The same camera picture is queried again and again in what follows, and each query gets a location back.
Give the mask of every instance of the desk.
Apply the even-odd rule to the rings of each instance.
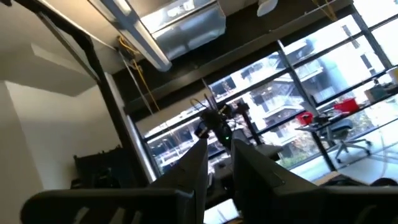
[[[282,151],[280,146],[270,146],[261,144],[254,146],[255,150],[261,152],[261,154],[270,157],[271,159],[278,155],[278,152]],[[215,165],[215,179],[213,185],[208,190],[206,196],[206,209],[214,207],[219,203],[225,202],[226,200],[233,197],[233,186],[227,187],[226,185],[233,185],[233,168],[231,158],[227,158],[220,163],[224,163],[225,166],[221,167]]]
[[[380,99],[378,99],[378,100],[376,100],[376,101],[374,101],[374,102],[372,102],[372,103],[366,103],[365,105],[360,106],[358,110],[356,110],[356,111],[354,111],[354,112],[352,112],[352,113],[343,114],[343,115],[341,115],[341,116],[332,118],[332,119],[330,119],[329,121],[327,121],[327,122],[325,122],[325,123],[323,123],[323,124],[319,124],[319,123],[309,124],[309,125],[307,125],[307,126],[302,126],[302,127],[296,128],[296,130],[299,130],[299,131],[308,131],[308,132],[311,133],[312,138],[314,139],[315,144],[317,144],[317,146],[318,146],[318,148],[319,148],[319,151],[321,152],[321,155],[323,156],[323,158],[324,158],[326,164],[328,165],[329,169],[330,169],[331,171],[336,171],[336,167],[335,167],[335,165],[333,164],[333,162],[331,161],[331,159],[330,159],[330,157],[329,157],[329,155],[328,155],[328,153],[327,153],[325,147],[323,147],[323,144],[322,144],[322,142],[321,142],[320,137],[317,135],[317,132],[318,132],[318,131],[321,131],[321,130],[324,129],[324,128],[329,127],[329,126],[332,125],[332,124],[335,124],[335,123],[341,121],[342,119],[345,119],[345,118],[347,118],[347,117],[349,117],[349,116],[351,116],[351,115],[353,115],[353,114],[356,114],[356,113],[358,113],[358,112],[360,112],[360,111],[365,110],[366,108],[369,108],[369,107],[371,107],[371,106],[373,106],[373,105],[375,105],[375,104],[377,104],[377,103],[380,103],[380,102],[382,102],[382,101],[384,101],[384,100],[386,100],[386,99],[388,99],[388,98],[390,98],[390,97],[392,97],[392,96],[395,96],[396,94],[397,94],[397,93],[388,94],[388,95],[386,95],[386,96],[383,96],[382,98],[380,98]]]

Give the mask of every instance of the fluorescent light fixture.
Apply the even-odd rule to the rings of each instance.
[[[156,41],[126,0],[88,0],[120,34],[161,72],[172,66]]]

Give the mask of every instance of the black beam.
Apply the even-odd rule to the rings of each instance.
[[[135,180],[135,185],[137,187],[145,187],[149,181],[143,171],[139,159],[137,157],[135,148],[133,146],[132,140],[129,137],[128,131],[126,129],[126,124],[124,124],[121,113],[118,109],[118,104],[113,98],[111,88],[106,80],[106,76],[95,54],[94,45],[91,38],[84,33],[82,30],[76,28],[74,25],[66,21],[64,18],[59,16],[57,13],[53,12],[47,8],[43,3],[38,0],[16,0],[20,5],[24,6],[26,9],[30,10],[34,14],[38,15],[44,24],[50,29],[50,31],[57,37],[60,37],[61,29],[67,34],[71,35],[73,39],[78,43],[78,45],[84,50],[87,60],[92,68],[92,70],[97,75],[99,90],[104,98],[106,107],[111,115],[112,122],[118,133],[119,139],[123,148],[127,149],[131,153],[131,166],[134,173],[133,179]],[[68,46],[65,41],[60,39],[60,42],[70,51],[70,45]]]

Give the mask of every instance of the table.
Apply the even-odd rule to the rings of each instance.
[[[386,100],[386,99],[388,99],[388,98],[390,98],[392,96],[395,96],[396,94],[397,93],[388,94],[386,96],[383,96],[382,98],[380,98],[380,99],[378,99],[376,101],[373,101],[372,103],[369,102],[369,103],[366,103],[365,105],[360,106],[359,109],[354,111],[354,112],[351,112],[351,113],[348,113],[348,114],[342,114],[340,116],[332,117],[332,118],[329,119],[329,121],[327,121],[325,123],[322,123],[322,124],[314,123],[314,124],[309,124],[309,125],[306,125],[306,126],[295,128],[295,129],[299,130],[299,131],[308,131],[308,132],[311,133],[312,138],[314,139],[315,144],[318,146],[319,151],[321,152],[321,155],[323,156],[323,158],[324,158],[326,164],[328,165],[329,169],[331,171],[336,171],[336,167],[333,164],[333,162],[331,161],[331,159],[330,159],[325,147],[323,147],[322,141],[321,141],[320,137],[318,136],[317,132],[321,131],[324,128],[329,127],[332,124],[335,124],[335,123],[341,121],[342,119],[345,119],[345,118],[347,118],[347,117],[349,117],[349,116],[351,116],[353,114],[356,114],[356,113],[358,113],[360,111],[365,110],[366,108],[369,108],[369,107],[371,107],[371,106],[373,106],[375,104],[378,104],[378,103],[380,103],[380,102],[382,102],[382,101],[384,101],[384,100]]]

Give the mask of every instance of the black metal frame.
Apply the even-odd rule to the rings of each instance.
[[[351,10],[353,11],[353,13],[351,15],[353,16],[355,22],[357,23],[357,25],[361,29],[360,32],[358,32],[355,35],[352,35],[351,37],[348,37],[345,40],[342,40],[342,41],[338,42],[335,45],[332,45],[332,46],[326,48],[325,50],[320,51],[317,54],[311,55],[310,57],[308,57],[308,58],[306,58],[304,60],[298,61],[297,63],[294,63],[294,64],[291,64],[287,60],[287,57],[286,57],[286,55],[285,55],[285,53],[283,51],[283,47],[284,46],[282,45],[282,43],[280,41],[278,41],[279,42],[278,53],[281,56],[282,62],[284,63],[284,65],[287,68],[282,70],[282,71],[280,71],[280,72],[278,72],[278,73],[276,73],[276,74],[274,74],[274,75],[272,75],[271,77],[268,77],[268,78],[262,80],[259,83],[256,83],[256,84],[254,84],[252,86],[249,86],[249,87],[245,88],[244,90],[241,90],[238,93],[235,93],[234,95],[229,96],[228,98],[224,99],[222,102],[226,103],[228,101],[232,101],[233,99],[235,99],[235,98],[237,98],[237,97],[239,97],[239,96],[241,96],[241,95],[243,95],[245,93],[248,93],[248,92],[250,92],[250,91],[252,91],[252,90],[254,90],[256,88],[259,88],[260,86],[263,86],[266,83],[269,83],[270,81],[272,81],[272,80],[274,80],[274,79],[276,79],[276,78],[278,78],[278,77],[280,77],[280,76],[282,76],[282,75],[284,75],[286,73],[289,73],[290,76],[293,78],[295,86],[297,88],[299,88],[299,92],[302,95],[302,97],[305,100],[308,100],[309,102],[311,102],[311,104],[313,104],[314,106],[321,106],[321,105],[324,105],[325,103],[329,103],[329,102],[337,99],[338,97],[340,97],[340,96],[342,96],[342,95],[344,95],[344,94],[346,94],[346,93],[348,93],[348,92],[350,92],[350,91],[352,91],[352,90],[354,90],[354,89],[356,89],[356,88],[358,88],[358,87],[360,87],[360,86],[362,86],[362,85],[364,85],[366,83],[371,82],[374,78],[379,78],[379,77],[385,75],[386,71],[393,67],[393,64],[391,64],[391,62],[388,59],[387,55],[381,49],[380,45],[378,44],[377,40],[374,38],[374,36],[372,35],[371,32],[373,30],[383,26],[384,24],[387,24],[388,22],[391,22],[391,21],[393,21],[395,19],[398,19],[398,14],[396,14],[396,15],[394,15],[394,16],[392,16],[392,17],[390,17],[390,18],[388,18],[388,19],[386,19],[384,21],[379,22],[379,23],[377,23],[376,25],[374,25],[372,27],[368,27],[365,24],[365,22],[363,21],[362,17],[359,15],[359,12],[356,10],[356,8],[353,5],[351,7],[352,7]],[[367,39],[367,41],[369,42],[369,45],[373,48],[374,53],[379,57],[381,63],[384,65],[385,70],[383,70],[383,71],[379,72],[378,74],[373,75],[373,76],[371,76],[371,77],[369,77],[369,78],[367,78],[367,79],[365,79],[365,80],[363,80],[363,81],[361,81],[361,82],[359,82],[359,83],[357,83],[357,84],[355,84],[355,85],[353,85],[353,86],[351,86],[351,87],[349,87],[349,88],[347,88],[347,89],[345,89],[345,90],[343,90],[343,91],[341,91],[341,92],[339,92],[339,93],[337,93],[337,94],[335,94],[335,95],[333,95],[331,97],[328,97],[325,100],[322,100],[320,102],[316,102],[316,101],[313,102],[308,97],[306,91],[304,90],[304,88],[303,88],[303,86],[302,86],[302,84],[301,84],[301,82],[300,82],[300,80],[299,80],[299,78],[298,78],[298,76],[297,76],[297,74],[295,72],[295,68],[300,67],[302,65],[305,65],[306,63],[309,63],[311,61],[314,61],[317,58],[320,58],[320,57],[326,55],[327,53],[331,52],[332,50],[335,50],[338,47],[341,47],[341,46],[343,46],[345,44],[348,44],[348,43],[352,42],[354,39],[360,38],[362,36],[364,36]],[[291,115],[291,116],[289,116],[289,117],[287,117],[285,119],[283,119],[282,121],[279,121],[276,124],[273,124],[272,126],[267,127],[266,129],[260,130],[260,131],[257,132],[257,134],[258,135],[262,135],[262,134],[264,134],[264,133],[266,133],[266,132],[268,132],[268,131],[270,131],[270,130],[272,130],[274,128],[277,128],[278,126],[283,125],[283,124],[295,119],[295,117],[298,114],[302,113],[302,112],[303,112],[303,110],[299,111],[299,112],[297,112],[297,113],[295,113],[295,114],[293,114],[293,115]],[[194,115],[192,115],[192,116],[190,116],[188,118],[185,118],[184,120],[172,125],[170,127],[170,129],[174,129],[174,128],[178,127],[178,126],[181,126],[181,125],[185,124],[186,122],[190,121],[191,119],[197,118],[199,115],[200,115],[200,113],[196,113],[196,114],[194,114]],[[159,135],[161,135],[163,133],[167,133],[167,132],[168,132],[168,130],[163,130],[163,131],[160,131],[158,133],[155,133],[155,134],[145,138],[145,141],[150,141],[151,139],[154,139],[157,136],[159,136]],[[332,163],[332,161],[330,160],[330,158],[329,158],[329,156],[327,154],[327,150],[321,144],[320,138],[315,133],[312,133],[312,137],[313,137],[315,143],[317,144],[318,148],[320,148],[320,153],[318,153],[317,156],[323,155],[323,157],[325,158],[326,163],[328,164],[329,168],[331,170],[336,170],[334,165],[333,165],[333,163]],[[217,152],[217,153],[211,155],[209,157],[209,159],[213,159],[215,157],[218,157],[222,153],[224,153],[224,151]]]
[[[71,35],[76,43],[83,49],[89,65],[86,65],[84,62],[82,62],[80,58],[77,59],[77,61],[98,84],[115,130],[119,136],[120,142],[123,148],[127,149],[127,151],[131,154],[129,158],[131,160],[131,167],[134,173],[133,179],[135,181],[136,187],[147,186],[149,180],[146,177],[143,167],[141,166],[139,155],[137,154],[132,139],[130,138],[126,123],[123,120],[123,114],[121,113],[122,111],[119,109],[118,103],[116,102],[112,89],[106,78],[106,74],[104,73],[100,61],[95,53],[91,37],[70,22],[66,21],[62,16],[53,12],[38,0],[15,0],[15,2],[36,14],[38,18],[47,26],[47,28],[50,29],[52,34],[75,58],[78,57],[78,55],[60,33],[59,29]]]

